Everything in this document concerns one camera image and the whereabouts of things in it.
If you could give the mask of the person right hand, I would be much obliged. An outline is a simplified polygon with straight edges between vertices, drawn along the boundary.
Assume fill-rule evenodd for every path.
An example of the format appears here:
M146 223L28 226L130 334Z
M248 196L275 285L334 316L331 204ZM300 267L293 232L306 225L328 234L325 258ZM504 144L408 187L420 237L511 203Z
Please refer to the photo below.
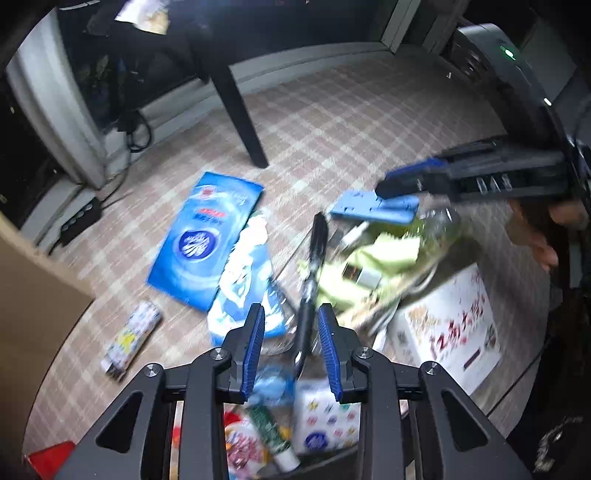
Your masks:
M512 216L505 229L510 241L517 246L528 247L535 261L546 272L559 266L559 255L548 240L549 224L571 230L584 230L590 222L589 214L581 200L569 200L550 205L546 214L526 211L523 202L510 200Z

